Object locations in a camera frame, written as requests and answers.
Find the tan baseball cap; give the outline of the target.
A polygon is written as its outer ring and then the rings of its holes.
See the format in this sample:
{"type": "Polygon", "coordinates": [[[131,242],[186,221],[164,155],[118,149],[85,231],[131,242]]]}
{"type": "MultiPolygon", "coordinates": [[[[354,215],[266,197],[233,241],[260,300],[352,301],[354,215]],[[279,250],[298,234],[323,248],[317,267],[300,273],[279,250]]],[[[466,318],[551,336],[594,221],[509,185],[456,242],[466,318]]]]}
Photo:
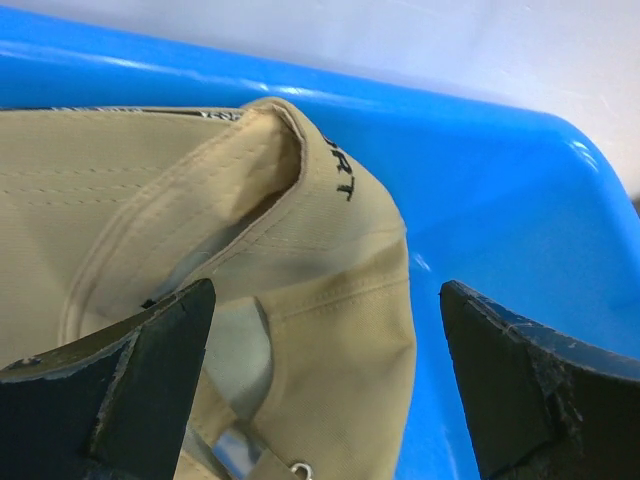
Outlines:
{"type": "Polygon", "coordinates": [[[170,479],[389,479],[416,368],[404,221],[293,104],[1,114],[1,371],[199,280],[170,479]]]}

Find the blue plastic bin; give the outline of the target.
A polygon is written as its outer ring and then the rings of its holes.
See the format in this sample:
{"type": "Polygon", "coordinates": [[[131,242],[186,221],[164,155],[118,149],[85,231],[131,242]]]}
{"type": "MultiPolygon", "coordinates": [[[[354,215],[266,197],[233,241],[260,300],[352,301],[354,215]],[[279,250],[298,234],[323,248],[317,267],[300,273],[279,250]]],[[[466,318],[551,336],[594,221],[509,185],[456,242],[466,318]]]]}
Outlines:
{"type": "Polygon", "coordinates": [[[639,354],[639,219],[569,123],[275,60],[1,11],[5,107],[296,104],[392,194],[408,227],[418,338],[396,475],[478,475],[439,311],[461,281],[527,318],[639,354]]]}

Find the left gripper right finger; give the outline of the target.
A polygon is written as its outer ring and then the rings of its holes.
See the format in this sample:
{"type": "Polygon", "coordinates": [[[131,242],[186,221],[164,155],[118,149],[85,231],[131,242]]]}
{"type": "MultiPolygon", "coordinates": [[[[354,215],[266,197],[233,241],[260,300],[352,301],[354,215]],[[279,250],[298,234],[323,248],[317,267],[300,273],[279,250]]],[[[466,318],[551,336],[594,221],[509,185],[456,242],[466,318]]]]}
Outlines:
{"type": "Polygon", "coordinates": [[[483,479],[636,479],[639,362],[449,281],[440,310],[483,479]]]}

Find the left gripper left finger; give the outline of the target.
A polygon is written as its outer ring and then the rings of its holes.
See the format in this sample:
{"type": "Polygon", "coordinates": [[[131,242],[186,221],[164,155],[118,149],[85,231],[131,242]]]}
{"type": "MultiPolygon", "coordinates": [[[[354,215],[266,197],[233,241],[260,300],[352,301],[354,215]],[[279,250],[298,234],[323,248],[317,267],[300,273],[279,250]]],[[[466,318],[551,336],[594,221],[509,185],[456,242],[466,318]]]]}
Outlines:
{"type": "Polygon", "coordinates": [[[4,479],[170,479],[216,302],[199,280],[1,371],[4,479]]]}

